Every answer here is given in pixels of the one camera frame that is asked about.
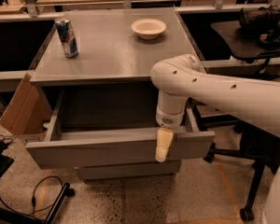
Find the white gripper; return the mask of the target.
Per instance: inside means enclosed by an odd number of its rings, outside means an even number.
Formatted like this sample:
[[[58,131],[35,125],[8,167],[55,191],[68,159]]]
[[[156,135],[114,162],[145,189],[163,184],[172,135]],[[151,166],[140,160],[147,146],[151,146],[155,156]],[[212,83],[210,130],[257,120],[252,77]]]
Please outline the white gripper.
[[[161,109],[157,108],[156,121],[161,127],[164,128],[159,128],[157,132],[157,145],[155,154],[156,161],[165,162],[174,137],[174,133],[171,129],[178,127],[181,124],[183,117],[183,112],[178,114],[167,114]]]

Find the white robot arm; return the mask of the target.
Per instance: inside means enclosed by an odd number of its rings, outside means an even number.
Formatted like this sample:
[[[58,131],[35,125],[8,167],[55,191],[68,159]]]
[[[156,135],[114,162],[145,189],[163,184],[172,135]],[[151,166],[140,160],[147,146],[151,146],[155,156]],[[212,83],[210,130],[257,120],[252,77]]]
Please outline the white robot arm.
[[[156,63],[150,78],[159,89],[156,121],[160,129],[155,159],[166,160],[173,142],[173,129],[181,124],[189,98],[244,121],[248,126],[242,134],[242,142],[252,142],[262,153],[248,155],[244,149],[215,149],[213,152],[251,158],[258,163],[247,203],[240,210],[244,221],[254,217],[252,205],[264,168],[273,169],[275,177],[262,223],[280,224],[280,82],[206,74],[200,71],[200,62],[190,54]]]

